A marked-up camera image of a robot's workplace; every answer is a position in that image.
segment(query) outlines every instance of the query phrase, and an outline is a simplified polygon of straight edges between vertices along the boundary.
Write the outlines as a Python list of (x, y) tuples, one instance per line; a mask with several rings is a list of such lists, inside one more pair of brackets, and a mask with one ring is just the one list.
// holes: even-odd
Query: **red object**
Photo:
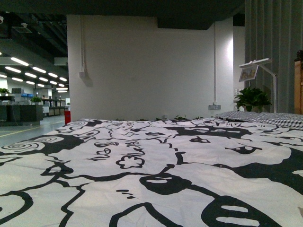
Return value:
[(71, 122), (71, 112), (69, 110), (64, 111), (65, 124)]

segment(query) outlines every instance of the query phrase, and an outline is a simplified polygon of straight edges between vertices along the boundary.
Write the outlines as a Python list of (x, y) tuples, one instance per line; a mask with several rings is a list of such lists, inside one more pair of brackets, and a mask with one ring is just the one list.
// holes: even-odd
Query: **lamp arm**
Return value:
[(258, 66), (260, 66), (262, 69), (264, 69), (270, 75), (272, 75), (273, 78), (277, 78), (278, 77), (278, 74), (274, 73), (272, 70), (270, 70), (269, 68), (265, 67), (264, 65), (258, 65)]
[(273, 77), (273, 94), (274, 94), (274, 113), (277, 113), (277, 107), (278, 107), (278, 90), (277, 90), (277, 87), (278, 87), (278, 81), (277, 81), (277, 78), (278, 78), (278, 74), (274, 73), (273, 71), (271, 71), (269, 68), (265, 67), (264, 65), (259, 65), (262, 69), (264, 69), (266, 72), (268, 72), (270, 75), (272, 75)]

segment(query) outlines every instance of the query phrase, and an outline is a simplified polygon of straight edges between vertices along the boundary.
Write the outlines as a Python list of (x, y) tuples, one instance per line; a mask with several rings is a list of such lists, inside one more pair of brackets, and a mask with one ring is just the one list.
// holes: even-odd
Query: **cartoon print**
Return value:
[(302, 151), (273, 125), (81, 119), (0, 148), (0, 224), (303, 226)]

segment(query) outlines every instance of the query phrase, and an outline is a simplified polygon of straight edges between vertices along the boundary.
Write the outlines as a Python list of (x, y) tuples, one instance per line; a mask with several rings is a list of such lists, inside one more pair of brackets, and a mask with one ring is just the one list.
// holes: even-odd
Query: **desk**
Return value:
[(40, 125), (42, 105), (3, 105), (0, 106), (0, 117), (0, 126)]

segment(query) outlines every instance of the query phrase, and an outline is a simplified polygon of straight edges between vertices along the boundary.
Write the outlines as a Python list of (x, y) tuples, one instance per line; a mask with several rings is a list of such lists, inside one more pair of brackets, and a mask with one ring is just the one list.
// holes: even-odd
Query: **power outlet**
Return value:
[(237, 96), (237, 95), (239, 95), (239, 94), (241, 94), (241, 89), (235, 89), (235, 96)]
[(221, 110), (221, 105), (209, 105), (209, 110)]

